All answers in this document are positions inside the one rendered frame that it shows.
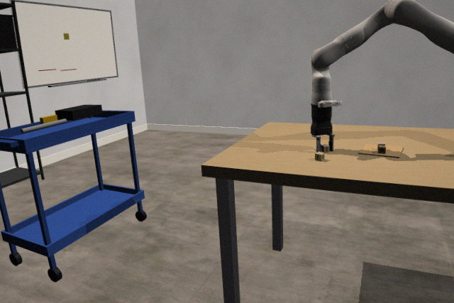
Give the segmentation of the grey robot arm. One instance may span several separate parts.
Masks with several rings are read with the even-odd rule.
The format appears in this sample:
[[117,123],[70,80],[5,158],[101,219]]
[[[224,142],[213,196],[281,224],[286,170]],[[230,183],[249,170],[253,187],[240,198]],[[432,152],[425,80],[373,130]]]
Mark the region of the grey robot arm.
[[312,53],[312,91],[331,91],[330,65],[392,23],[413,28],[432,43],[454,54],[452,21],[435,15],[415,0],[389,0],[363,22]]

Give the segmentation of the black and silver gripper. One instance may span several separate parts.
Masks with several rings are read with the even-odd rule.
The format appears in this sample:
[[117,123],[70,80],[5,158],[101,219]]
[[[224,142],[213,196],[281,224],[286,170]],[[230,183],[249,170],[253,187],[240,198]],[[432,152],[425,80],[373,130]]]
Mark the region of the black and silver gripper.
[[311,95],[311,134],[316,138],[316,152],[321,152],[321,135],[328,135],[330,151],[333,151],[332,106],[342,106],[341,100],[332,100],[331,91],[314,92]]

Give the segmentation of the tan square mat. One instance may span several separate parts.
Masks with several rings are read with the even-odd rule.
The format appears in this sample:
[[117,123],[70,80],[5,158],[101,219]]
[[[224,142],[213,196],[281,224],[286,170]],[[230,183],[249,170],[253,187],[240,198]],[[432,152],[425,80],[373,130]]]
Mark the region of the tan square mat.
[[358,154],[376,155],[376,156],[390,157],[390,158],[400,158],[400,155],[403,150],[403,147],[386,145],[386,154],[379,154],[377,146],[378,145],[366,143]]

